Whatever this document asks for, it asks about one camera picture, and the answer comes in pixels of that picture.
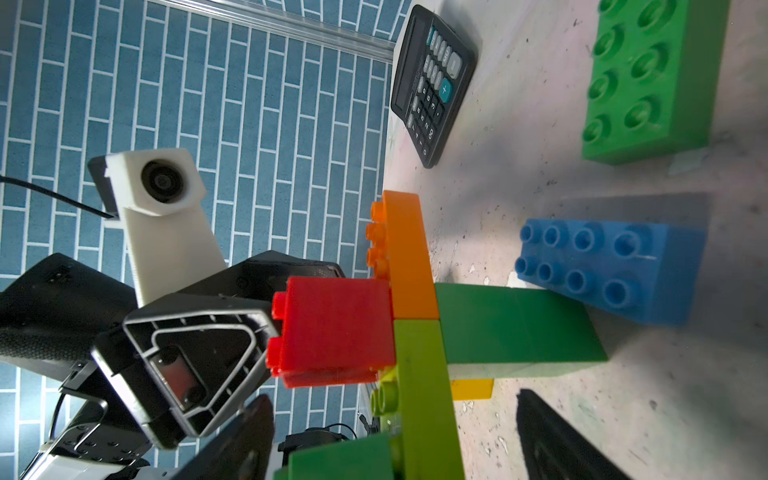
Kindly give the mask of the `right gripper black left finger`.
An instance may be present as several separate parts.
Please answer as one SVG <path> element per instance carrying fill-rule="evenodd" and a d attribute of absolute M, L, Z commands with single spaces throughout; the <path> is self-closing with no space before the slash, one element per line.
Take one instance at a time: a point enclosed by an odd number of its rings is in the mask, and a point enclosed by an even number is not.
<path fill-rule="evenodd" d="M 173 479 L 265 479 L 274 433 L 273 404 L 259 395 Z"/>

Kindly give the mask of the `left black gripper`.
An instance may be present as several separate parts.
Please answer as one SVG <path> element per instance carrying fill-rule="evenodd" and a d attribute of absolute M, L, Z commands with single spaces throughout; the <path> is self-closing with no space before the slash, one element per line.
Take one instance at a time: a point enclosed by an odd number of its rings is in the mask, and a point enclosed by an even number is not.
<path fill-rule="evenodd" d="M 214 433 L 266 381 L 275 293 L 334 263 L 267 251 L 143 307 L 133 288 L 53 254 L 1 295 L 1 353 L 64 365 L 84 406 L 56 455 L 129 465 Z"/>

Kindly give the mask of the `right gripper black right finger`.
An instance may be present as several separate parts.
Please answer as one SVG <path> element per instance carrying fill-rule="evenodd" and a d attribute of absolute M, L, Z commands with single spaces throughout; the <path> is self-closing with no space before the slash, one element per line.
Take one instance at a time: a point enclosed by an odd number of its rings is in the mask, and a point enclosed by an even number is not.
<path fill-rule="evenodd" d="M 530 479 L 629 479 L 533 390 L 521 389 L 517 399 L 517 428 Z"/>

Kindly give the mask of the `lime long lego brick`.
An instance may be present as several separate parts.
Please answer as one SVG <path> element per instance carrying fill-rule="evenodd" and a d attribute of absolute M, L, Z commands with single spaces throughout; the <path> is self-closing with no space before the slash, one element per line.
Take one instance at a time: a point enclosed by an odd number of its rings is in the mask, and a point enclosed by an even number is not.
<path fill-rule="evenodd" d="M 465 477 L 440 324 L 394 322 L 396 365 L 379 374 L 373 413 L 390 436 L 397 479 Z"/>

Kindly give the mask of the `red square lego brick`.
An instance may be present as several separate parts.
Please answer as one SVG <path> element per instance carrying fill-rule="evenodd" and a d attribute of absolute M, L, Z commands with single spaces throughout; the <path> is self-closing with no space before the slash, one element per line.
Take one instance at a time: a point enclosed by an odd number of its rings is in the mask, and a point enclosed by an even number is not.
<path fill-rule="evenodd" d="M 389 284 L 291 277 L 272 300 L 266 367 L 288 388 L 372 383 L 396 364 Z"/>

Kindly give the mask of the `orange long lego brick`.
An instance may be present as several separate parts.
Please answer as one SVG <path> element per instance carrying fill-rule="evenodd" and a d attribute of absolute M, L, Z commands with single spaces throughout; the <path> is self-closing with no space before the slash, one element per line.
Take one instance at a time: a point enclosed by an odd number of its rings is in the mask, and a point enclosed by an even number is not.
<path fill-rule="evenodd" d="M 391 290 L 394 317 L 437 320 L 438 302 L 420 199 L 416 194 L 385 190 L 371 205 L 365 238 L 366 264 Z"/>

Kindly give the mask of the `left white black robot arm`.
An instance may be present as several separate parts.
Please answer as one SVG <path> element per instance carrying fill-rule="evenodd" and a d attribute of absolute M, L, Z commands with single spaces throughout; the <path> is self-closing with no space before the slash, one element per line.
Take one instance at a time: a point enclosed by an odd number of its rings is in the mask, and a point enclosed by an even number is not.
<path fill-rule="evenodd" d="M 26 479 L 263 479 L 273 454 L 273 296 L 332 262 L 267 251 L 140 305 L 130 286 L 52 254 L 1 294 L 1 358 L 57 371 L 83 404 Z"/>

